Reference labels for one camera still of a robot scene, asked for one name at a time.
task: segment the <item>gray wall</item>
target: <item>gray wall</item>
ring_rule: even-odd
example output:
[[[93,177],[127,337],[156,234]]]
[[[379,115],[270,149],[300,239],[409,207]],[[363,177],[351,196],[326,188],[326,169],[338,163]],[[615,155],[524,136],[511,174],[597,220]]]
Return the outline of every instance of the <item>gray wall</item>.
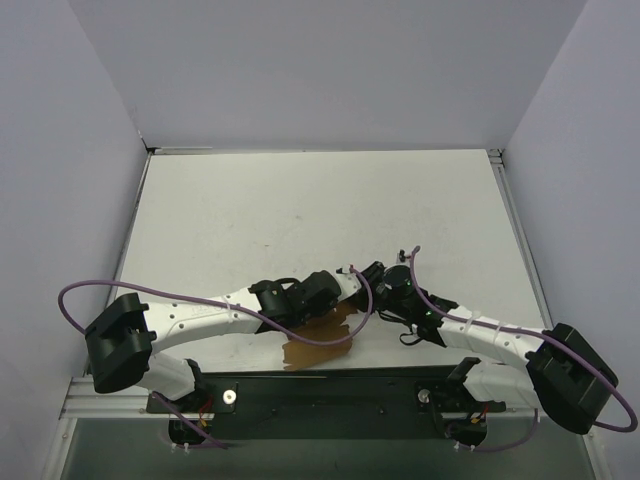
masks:
[[[57,291],[113,275],[145,151],[66,1],[4,0],[0,65],[0,478],[31,479],[84,359]]]
[[[590,0],[507,147],[555,322],[576,325],[640,408],[640,3]],[[614,401],[605,419],[627,424]],[[638,478],[640,434],[607,434]]]
[[[584,0],[70,0],[152,146],[504,147]]]

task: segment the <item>black joint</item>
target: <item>black joint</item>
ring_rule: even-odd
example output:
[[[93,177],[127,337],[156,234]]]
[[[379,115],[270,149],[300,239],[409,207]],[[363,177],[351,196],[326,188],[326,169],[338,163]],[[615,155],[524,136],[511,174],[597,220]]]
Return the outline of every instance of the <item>black joint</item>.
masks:
[[[93,386],[97,393],[112,393],[138,383],[149,369],[151,342],[137,293],[116,298],[85,333]]]
[[[613,386],[618,385],[616,375],[576,329],[559,323],[544,333],[586,360]],[[547,415],[573,433],[586,434],[611,393],[582,365],[548,342],[526,358],[527,371]]]
[[[469,371],[480,363],[480,359],[476,357],[466,357],[458,364],[456,368],[447,377],[447,383],[451,385],[462,385],[466,379]]]

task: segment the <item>bolt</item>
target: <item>bolt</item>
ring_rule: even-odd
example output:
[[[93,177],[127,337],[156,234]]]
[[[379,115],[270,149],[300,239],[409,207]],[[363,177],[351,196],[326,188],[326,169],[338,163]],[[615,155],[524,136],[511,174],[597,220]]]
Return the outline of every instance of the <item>bolt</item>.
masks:
[[[429,394],[431,392],[429,390],[427,390],[426,388],[423,388],[422,390],[420,390],[418,392],[418,401],[420,403],[429,403]]]
[[[222,394],[222,400],[227,405],[233,405],[236,402],[236,392],[234,392],[233,390],[226,390]]]

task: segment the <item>white panel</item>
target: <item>white panel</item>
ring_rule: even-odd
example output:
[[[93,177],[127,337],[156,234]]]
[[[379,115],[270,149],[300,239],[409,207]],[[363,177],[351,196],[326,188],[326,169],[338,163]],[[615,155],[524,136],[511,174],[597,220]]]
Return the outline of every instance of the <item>white panel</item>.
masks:
[[[57,292],[113,275],[146,153],[66,1],[0,10],[0,478],[34,479],[86,358]]]
[[[152,146],[506,145],[585,0],[70,0]]]
[[[495,319],[542,326],[481,150],[155,156],[122,278],[211,297],[348,263],[391,264],[418,243],[425,288]],[[468,354],[405,347],[404,331],[374,318],[349,355],[328,365],[450,364]],[[282,369],[285,341],[276,332],[228,335],[166,353],[208,371]]]
[[[506,149],[506,171],[555,322],[574,325],[640,407],[640,2],[591,0]],[[628,425],[612,399],[602,421]],[[640,432],[604,432],[616,479]]]

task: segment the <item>cable tie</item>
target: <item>cable tie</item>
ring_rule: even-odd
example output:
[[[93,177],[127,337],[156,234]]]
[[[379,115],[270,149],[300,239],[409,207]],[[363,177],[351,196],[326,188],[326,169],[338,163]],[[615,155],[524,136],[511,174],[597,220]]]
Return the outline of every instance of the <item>cable tie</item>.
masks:
[[[224,300],[224,303],[227,304],[227,315],[229,316],[229,320],[231,320],[233,318],[233,314],[231,313],[231,303],[229,303],[229,299],[226,295],[223,295],[222,299]]]
[[[496,355],[498,356],[498,358],[503,359],[502,355],[500,354],[500,349],[498,348],[498,335],[500,334],[500,329],[504,326],[506,326],[507,324],[504,322],[498,322],[498,325],[496,326],[496,329],[493,331],[493,347],[495,348],[496,351]]]

